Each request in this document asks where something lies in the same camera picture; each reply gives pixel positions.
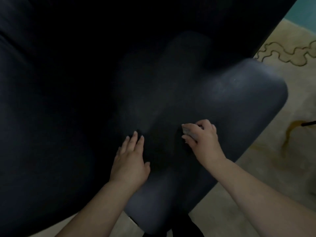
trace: hand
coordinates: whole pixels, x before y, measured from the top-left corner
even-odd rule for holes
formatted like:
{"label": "hand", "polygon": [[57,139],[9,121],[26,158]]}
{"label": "hand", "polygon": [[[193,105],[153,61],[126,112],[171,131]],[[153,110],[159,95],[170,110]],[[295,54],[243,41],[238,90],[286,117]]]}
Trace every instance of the hand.
{"label": "hand", "polygon": [[144,164],[144,136],[137,142],[137,132],[132,138],[128,136],[118,148],[114,158],[110,181],[123,184],[132,193],[136,192],[147,180],[150,173],[150,163]]}
{"label": "hand", "polygon": [[183,127],[189,129],[196,136],[196,140],[189,135],[183,135],[182,138],[192,148],[197,160],[210,171],[210,168],[218,160],[226,159],[221,146],[218,142],[216,127],[209,120],[200,120],[196,124],[183,124]]}

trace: beige carpet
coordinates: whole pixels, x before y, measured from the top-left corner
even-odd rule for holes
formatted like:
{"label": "beige carpet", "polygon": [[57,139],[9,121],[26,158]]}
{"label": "beige carpet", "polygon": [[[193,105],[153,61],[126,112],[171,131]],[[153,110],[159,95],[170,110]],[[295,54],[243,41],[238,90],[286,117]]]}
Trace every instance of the beige carpet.
{"label": "beige carpet", "polygon": [[[275,68],[289,99],[255,143],[238,160],[246,171],[316,211],[316,126],[297,127],[282,151],[293,121],[316,120],[316,35],[283,20],[255,56]],[[205,237],[258,236],[234,201],[217,184],[190,213]],[[34,237],[53,237],[67,219]],[[141,237],[143,232],[122,213],[111,237]]]}

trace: wavy line pattern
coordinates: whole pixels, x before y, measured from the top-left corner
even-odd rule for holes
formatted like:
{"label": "wavy line pattern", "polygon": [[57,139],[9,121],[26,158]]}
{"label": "wavy line pattern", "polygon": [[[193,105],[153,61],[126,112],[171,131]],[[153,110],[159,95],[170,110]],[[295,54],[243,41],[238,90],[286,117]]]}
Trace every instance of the wavy line pattern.
{"label": "wavy line pattern", "polygon": [[284,63],[290,62],[295,66],[305,66],[307,64],[306,55],[316,58],[316,40],[306,47],[295,47],[293,53],[287,52],[278,42],[267,43],[264,45],[264,51],[257,52],[255,59],[263,62],[266,57],[272,56],[273,52],[278,53],[279,60]]}

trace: teal wall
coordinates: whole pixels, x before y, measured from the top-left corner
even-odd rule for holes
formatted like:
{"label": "teal wall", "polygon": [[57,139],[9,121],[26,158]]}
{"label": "teal wall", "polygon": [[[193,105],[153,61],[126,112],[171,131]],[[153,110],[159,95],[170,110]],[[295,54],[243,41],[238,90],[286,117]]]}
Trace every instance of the teal wall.
{"label": "teal wall", "polygon": [[316,33],[316,0],[297,0],[285,18]]}

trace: forearm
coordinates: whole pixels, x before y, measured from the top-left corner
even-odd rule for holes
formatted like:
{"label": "forearm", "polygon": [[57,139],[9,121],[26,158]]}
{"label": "forearm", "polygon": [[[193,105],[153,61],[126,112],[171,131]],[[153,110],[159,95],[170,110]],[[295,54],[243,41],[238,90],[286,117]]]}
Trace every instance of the forearm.
{"label": "forearm", "polygon": [[224,160],[207,168],[261,236],[316,236],[316,214]]}
{"label": "forearm", "polygon": [[132,194],[124,186],[108,182],[57,237],[109,236]]}

